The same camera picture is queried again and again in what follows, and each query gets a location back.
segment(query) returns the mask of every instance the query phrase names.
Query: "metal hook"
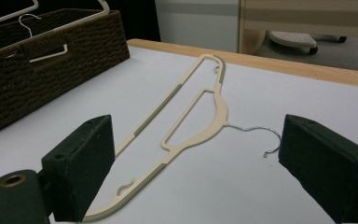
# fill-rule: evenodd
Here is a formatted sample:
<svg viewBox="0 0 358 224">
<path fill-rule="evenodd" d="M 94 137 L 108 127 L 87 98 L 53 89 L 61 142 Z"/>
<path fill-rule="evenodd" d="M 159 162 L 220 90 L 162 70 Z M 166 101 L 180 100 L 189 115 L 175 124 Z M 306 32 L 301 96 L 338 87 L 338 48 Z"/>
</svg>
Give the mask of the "metal hook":
<svg viewBox="0 0 358 224">
<path fill-rule="evenodd" d="M 30 29 L 28 26 L 24 25 L 24 24 L 21 22 L 21 19 L 22 19 L 23 16 L 32 16 L 32 17 L 34 17 L 34 18 L 37 18 L 38 20 L 41 20 L 42 18 L 37 17 L 36 15 L 33 15 L 33 14 L 24 14 L 24 15 L 21 15 L 21 16 L 19 17 L 19 22 L 20 22 L 21 26 L 27 28 L 28 31 L 30 32 L 30 37 L 32 37 L 31 29 Z"/>
<path fill-rule="evenodd" d="M 275 133 L 275 135 L 277 135 L 278 138 L 279 138 L 280 144 L 278 145 L 277 148 L 275 148 L 273 150 L 265 151 L 264 155 L 263 155 L 264 158 L 266 158 L 268 154 L 275 153 L 281 148 L 281 141 L 282 141 L 281 135 L 278 132 L 276 132 L 275 130 L 270 129 L 269 127 L 254 126 L 254 127 L 251 127 L 251 128 L 241 128 L 241 127 L 235 126 L 235 125 L 230 124 L 230 123 L 227 124 L 227 127 L 231 127 L 231 128 L 234 128 L 234 129 L 237 129 L 237 130 L 240 130 L 240 131 L 244 131 L 244 132 L 250 132 L 250 131 L 253 131 L 253 130 L 257 130 L 257 129 L 264 129 L 264 130 L 270 131 L 272 133 Z"/>
</svg>

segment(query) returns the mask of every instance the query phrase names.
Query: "table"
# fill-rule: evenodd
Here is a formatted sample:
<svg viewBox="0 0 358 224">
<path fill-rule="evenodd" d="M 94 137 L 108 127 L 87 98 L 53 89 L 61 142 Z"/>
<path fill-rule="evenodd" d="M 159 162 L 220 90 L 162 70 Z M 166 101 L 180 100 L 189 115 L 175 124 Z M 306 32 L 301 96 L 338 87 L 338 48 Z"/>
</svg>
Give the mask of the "table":
<svg viewBox="0 0 358 224">
<path fill-rule="evenodd" d="M 281 133 L 284 115 L 290 113 L 315 119 L 358 144 L 356 71 L 144 40 L 128 43 L 129 60 L 0 132 L 0 176 L 21 169 L 39 171 L 40 159 L 65 136 L 104 114 L 112 115 L 117 145 L 202 53 L 218 54 L 227 62 L 222 96 L 228 121 L 244 127 L 266 125 Z M 109 203 L 119 186 L 139 178 L 166 155 L 159 141 L 195 93 L 214 84 L 214 66 L 203 63 L 117 157 L 92 208 Z M 199 132 L 213 115 L 212 97 L 203 96 L 171 143 Z M 263 152 L 276 145 L 270 133 L 224 129 L 184 151 L 101 223 L 333 223 L 276 154 L 263 158 Z"/>
</svg>

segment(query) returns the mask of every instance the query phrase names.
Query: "brown wicker basket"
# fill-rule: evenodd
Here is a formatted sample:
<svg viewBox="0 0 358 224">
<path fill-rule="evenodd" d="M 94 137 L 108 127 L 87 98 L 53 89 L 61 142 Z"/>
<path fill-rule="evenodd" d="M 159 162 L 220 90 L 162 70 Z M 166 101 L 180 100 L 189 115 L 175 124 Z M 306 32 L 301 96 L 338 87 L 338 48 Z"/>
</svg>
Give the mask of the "brown wicker basket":
<svg viewBox="0 0 358 224">
<path fill-rule="evenodd" d="M 130 58 L 118 11 L 45 33 L 98 12 L 62 9 L 40 15 L 42 20 L 22 20 L 33 35 L 42 34 L 33 38 L 18 22 L 0 25 L 0 130 Z M 64 44 L 67 53 L 30 63 Z"/>
</svg>

